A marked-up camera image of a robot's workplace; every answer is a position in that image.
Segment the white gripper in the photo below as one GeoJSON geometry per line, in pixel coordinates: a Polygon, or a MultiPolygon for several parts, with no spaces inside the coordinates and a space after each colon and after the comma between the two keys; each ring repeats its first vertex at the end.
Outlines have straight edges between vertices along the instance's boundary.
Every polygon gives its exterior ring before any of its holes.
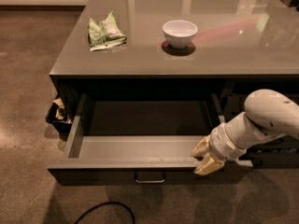
{"type": "Polygon", "coordinates": [[[204,157],[201,164],[193,171],[196,175],[209,175],[220,170],[224,161],[235,161],[246,153],[245,149],[237,147],[229,138],[225,125],[214,128],[210,136],[205,136],[192,150],[195,158],[204,157]],[[208,151],[217,157],[207,154],[208,151]]]}

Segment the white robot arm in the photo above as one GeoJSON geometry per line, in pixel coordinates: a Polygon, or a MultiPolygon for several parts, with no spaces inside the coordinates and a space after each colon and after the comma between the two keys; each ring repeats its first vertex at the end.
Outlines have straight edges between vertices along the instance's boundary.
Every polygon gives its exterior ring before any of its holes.
{"type": "Polygon", "coordinates": [[[250,147],[286,135],[299,137],[299,105],[277,91],[254,91],[246,98],[243,112],[218,125],[193,149],[194,158],[203,158],[194,172],[214,173],[250,147]]]}

